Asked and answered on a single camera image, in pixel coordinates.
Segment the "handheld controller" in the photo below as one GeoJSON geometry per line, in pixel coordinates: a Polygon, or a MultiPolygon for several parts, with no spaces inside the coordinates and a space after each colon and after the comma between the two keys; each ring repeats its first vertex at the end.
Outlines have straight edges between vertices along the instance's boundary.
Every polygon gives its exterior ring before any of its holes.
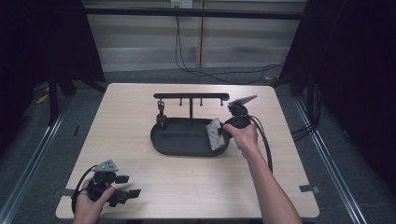
{"type": "MultiPolygon", "coordinates": [[[[112,160],[102,162],[92,168],[95,172],[93,178],[90,180],[87,187],[88,196],[92,201],[97,201],[105,192],[106,189],[110,188],[111,184],[127,183],[129,180],[128,175],[116,175],[119,169],[112,160]]],[[[133,189],[129,191],[116,189],[111,198],[107,201],[109,206],[115,207],[117,203],[125,203],[128,199],[139,197],[140,189],[133,189]]]]}
{"type": "Polygon", "coordinates": [[[230,110],[233,117],[227,119],[224,123],[231,124],[237,129],[246,128],[251,123],[251,121],[250,121],[250,115],[248,114],[248,110],[244,107],[244,104],[253,100],[256,97],[257,95],[252,95],[228,103],[227,107],[230,110]]]}

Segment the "black bar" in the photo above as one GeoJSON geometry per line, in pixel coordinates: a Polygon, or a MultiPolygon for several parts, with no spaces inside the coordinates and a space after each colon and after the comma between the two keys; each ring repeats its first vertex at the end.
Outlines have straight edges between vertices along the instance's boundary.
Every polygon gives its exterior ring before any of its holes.
{"type": "Polygon", "coordinates": [[[59,106],[58,106],[58,91],[56,84],[56,74],[55,69],[52,68],[49,72],[49,107],[50,107],[50,116],[49,116],[49,126],[58,118],[59,116],[59,106]]]}
{"type": "Polygon", "coordinates": [[[35,7],[35,11],[46,13],[83,13],[97,15],[140,15],[140,16],[179,16],[179,17],[213,17],[245,18],[299,21],[304,13],[268,12],[268,11],[234,11],[215,9],[189,9],[164,7],[35,7]]]}
{"type": "Polygon", "coordinates": [[[190,121],[192,124],[192,98],[190,98],[190,121]]]}
{"type": "Polygon", "coordinates": [[[76,135],[77,135],[77,133],[78,133],[78,128],[79,128],[79,125],[77,126],[77,128],[76,128],[76,130],[75,130],[75,134],[74,134],[74,136],[76,136],[76,135]]]}
{"type": "Polygon", "coordinates": [[[315,79],[313,72],[309,72],[309,79],[307,84],[307,94],[306,94],[306,111],[308,117],[313,125],[317,125],[315,122],[315,79]]]}
{"type": "Polygon", "coordinates": [[[182,98],[212,98],[228,101],[230,95],[228,93],[155,93],[155,99],[182,99],[182,98]]]}

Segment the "table top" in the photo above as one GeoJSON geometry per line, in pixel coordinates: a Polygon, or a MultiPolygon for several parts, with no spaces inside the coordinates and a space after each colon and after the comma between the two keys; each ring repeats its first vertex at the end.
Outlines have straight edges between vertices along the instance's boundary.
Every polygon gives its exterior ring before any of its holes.
{"type": "MultiPolygon", "coordinates": [[[[248,163],[233,139],[227,150],[213,158],[166,156],[157,152],[150,141],[150,131],[159,114],[154,93],[226,92],[230,101],[257,95],[245,104],[249,115],[257,117],[271,148],[274,175],[289,195],[301,217],[316,217],[319,210],[311,191],[299,186],[308,180],[276,93],[271,87],[190,84],[120,84],[108,86],[90,132],[67,183],[74,189],[84,172],[95,164],[112,159],[119,171],[128,175],[127,184],[118,189],[142,189],[136,199],[116,207],[104,206],[102,218],[257,218],[259,202],[248,169],[248,163]]],[[[168,118],[188,118],[189,100],[166,99],[164,114],[168,118]]],[[[193,116],[200,119],[232,115],[219,99],[194,101],[193,116]]],[[[265,147],[259,138],[262,155],[265,147]]],[[[73,218],[70,197],[63,196],[56,216],[73,218]]]]}

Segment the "hand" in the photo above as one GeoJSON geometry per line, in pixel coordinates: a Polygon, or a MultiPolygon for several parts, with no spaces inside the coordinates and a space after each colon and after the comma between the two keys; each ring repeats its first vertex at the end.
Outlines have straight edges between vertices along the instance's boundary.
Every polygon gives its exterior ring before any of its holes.
{"type": "Polygon", "coordinates": [[[260,152],[258,145],[257,127],[254,124],[249,124],[244,129],[237,129],[231,124],[224,124],[224,129],[233,135],[233,140],[239,149],[242,150],[242,155],[245,159],[250,158],[253,154],[260,152]]]}
{"type": "MultiPolygon", "coordinates": [[[[90,179],[86,180],[82,186],[83,189],[86,189],[89,185],[90,179]]],[[[99,220],[99,216],[103,210],[103,205],[111,198],[113,195],[114,189],[110,187],[103,192],[102,196],[96,201],[93,202],[88,197],[87,190],[83,190],[77,197],[76,204],[76,213],[73,219],[74,224],[94,224],[99,220]]]]}

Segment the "wire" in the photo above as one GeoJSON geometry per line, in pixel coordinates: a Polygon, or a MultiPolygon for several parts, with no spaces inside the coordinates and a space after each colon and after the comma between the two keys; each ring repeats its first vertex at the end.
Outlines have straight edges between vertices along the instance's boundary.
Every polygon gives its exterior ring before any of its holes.
{"type": "Polygon", "coordinates": [[[306,61],[303,59],[299,64],[298,67],[289,73],[288,76],[281,76],[279,77],[278,80],[276,80],[275,82],[271,83],[269,86],[273,87],[274,89],[282,84],[291,82],[293,79],[298,78],[298,76],[303,73],[306,72],[306,61]]]}
{"type": "Polygon", "coordinates": [[[320,111],[321,111],[322,101],[323,101],[323,96],[320,93],[320,91],[318,90],[318,86],[316,86],[316,88],[315,88],[314,120],[312,120],[312,123],[310,123],[308,126],[305,126],[303,128],[300,128],[296,131],[291,132],[291,134],[293,135],[294,143],[305,138],[306,136],[311,134],[318,127],[318,123],[320,121],[320,111]]]}
{"type": "Polygon", "coordinates": [[[254,116],[249,116],[249,117],[250,117],[250,120],[253,121],[253,123],[256,125],[257,129],[259,130],[260,135],[262,136],[262,141],[264,142],[265,151],[267,153],[268,167],[270,168],[271,173],[273,173],[274,169],[273,169],[273,164],[272,164],[271,149],[268,144],[267,137],[265,136],[264,129],[262,128],[262,123],[259,121],[259,119],[257,119],[254,116]]]}
{"type": "Polygon", "coordinates": [[[182,47],[181,47],[181,38],[180,38],[180,20],[179,17],[177,17],[177,39],[176,39],[176,47],[175,47],[175,62],[178,68],[180,68],[182,71],[188,72],[191,75],[194,75],[196,77],[212,77],[216,80],[222,81],[222,82],[226,82],[229,84],[234,84],[234,85],[249,85],[249,84],[253,84],[256,82],[259,82],[260,80],[262,80],[262,77],[264,76],[264,71],[268,71],[270,69],[273,69],[275,67],[279,67],[279,66],[283,66],[284,63],[276,63],[276,64],[267,64],[265,65],[262,69],[259,70],[253,70],[253,71],[241,71],[241,72],[220,72],[220,73],[212,73],[212,74],[208,74],[205,72],[201,72],[201,71],[196,71],[196,70],[190,70],[186,64],[184,63],[184,59],[183,59],[183,53],[182,53],[182,47]],[[178,61],[177,61],[177,48],[180,54],[180,60],[182,62],[181,66],[178,61]],[[229,75],[229,74],[254,74],[254,73],[260,73],[260,76],[252,81],[248,81],[248,82],[232,82],[232,81],[228,81],[225,80],[223,78],[219,78],[216,76],[219,75],[229,75]]]}

